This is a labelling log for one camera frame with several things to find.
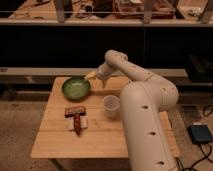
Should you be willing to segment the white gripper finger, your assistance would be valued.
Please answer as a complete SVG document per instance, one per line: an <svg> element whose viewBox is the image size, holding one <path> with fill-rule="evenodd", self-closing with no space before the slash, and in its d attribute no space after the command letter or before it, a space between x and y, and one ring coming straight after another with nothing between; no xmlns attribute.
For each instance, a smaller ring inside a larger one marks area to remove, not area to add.
<svg viewBox="0 0 213 171"><path fill-rule="evenodd" d="M84 79L85 79L86 81L88 81L88 80L94 80L94 79L96 79L96 78L97 78L97 75L96 75L96 72L95 72L95 71L89 72L89 73L84 77Z"/></svg>
<svg viewBox="0 0 213 171"><path fill-rule="evenodd" d="M106 87L107 80L102 80L102 88L104 89Z"/></svg>

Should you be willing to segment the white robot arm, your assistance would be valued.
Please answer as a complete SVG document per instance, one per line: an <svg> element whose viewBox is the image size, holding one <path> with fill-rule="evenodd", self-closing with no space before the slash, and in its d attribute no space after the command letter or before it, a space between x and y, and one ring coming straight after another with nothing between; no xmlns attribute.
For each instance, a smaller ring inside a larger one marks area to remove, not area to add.
<svg viewBox="0 0 213 171"><path fill-rule="evenodd" d="M178 90L166 78L128 61L115 50L105 53L105 62L85 79L98 78L102 86L116 71L131 82L120 93L120 110L131 171L178 171L163 130L159 113L177 104Z"/></svg>

